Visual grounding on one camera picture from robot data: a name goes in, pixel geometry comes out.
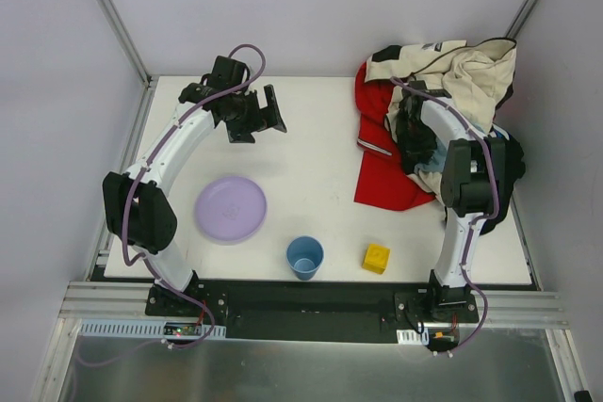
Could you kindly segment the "cream and black jacket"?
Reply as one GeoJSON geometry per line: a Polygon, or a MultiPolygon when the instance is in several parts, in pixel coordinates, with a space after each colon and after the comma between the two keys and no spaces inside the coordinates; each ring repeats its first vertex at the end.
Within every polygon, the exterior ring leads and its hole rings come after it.
{"type": "MultiPolygon", "coordinates": [[[[367,60],[365,80],[391,84],[394,77],[406,84],[424,80],[428,88],[445,89],[471,124],[489,132],[496,110],[513,94],[515,60],[516,43],[508,39],[489,39],[477,45],[464,40],[389,45],[367,60]]],[[[395,118],[403,89],[393,86],[385,126],[397,146],[395,118]]],[[[439,194],[441,173],[403,172],[426,192],[439,194]]]]}

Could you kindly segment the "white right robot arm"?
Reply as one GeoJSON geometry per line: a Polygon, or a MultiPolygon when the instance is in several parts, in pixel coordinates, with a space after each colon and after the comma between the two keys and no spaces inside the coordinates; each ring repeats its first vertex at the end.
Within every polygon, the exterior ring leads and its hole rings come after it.
{"type": "Polygon", "coordinates": [[[442,250],[430,275],[434,305],[463,305],[481,229],[500,210],[505,141],[489,137],[458,111],[450,98],[405,89],[396,118],[396,138],[405,171],[444,150],[440,199],[447,224],[442,250]]]}

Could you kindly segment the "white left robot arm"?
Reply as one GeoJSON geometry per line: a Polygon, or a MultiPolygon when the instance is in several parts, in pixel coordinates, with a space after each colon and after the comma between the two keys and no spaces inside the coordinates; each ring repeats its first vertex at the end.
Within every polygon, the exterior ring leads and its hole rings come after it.
{"type": "Polygon", "coordinates": [[[102,183],[106,225],[121,240],[126,265],[141,261],[156,284],[185,292],[195,272],[175,242],[178,220],[168,200],[171,187],[193,151],[220,123],[232,143],[253,143],[253,134],[267,129],[286,131],[274,87],[263,90],[264,107],[255,90],[189,84],[151,148],[125,172],[107,174],[102,183]]]}

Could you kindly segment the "grey-blue cloth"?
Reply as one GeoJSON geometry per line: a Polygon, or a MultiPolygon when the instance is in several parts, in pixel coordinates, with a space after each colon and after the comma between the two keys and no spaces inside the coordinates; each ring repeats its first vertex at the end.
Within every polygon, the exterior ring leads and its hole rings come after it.
{"type": "Polygon", "coordinates": [[[422,153],[417,158],[417,163],[415,165],[414,172],[419,173],[420,171],[422,171],[428,173],[441,173],[444,169],[446,158],[446,148],[439,147],[434,150],[428,150],[427,152],[422,153]]]}

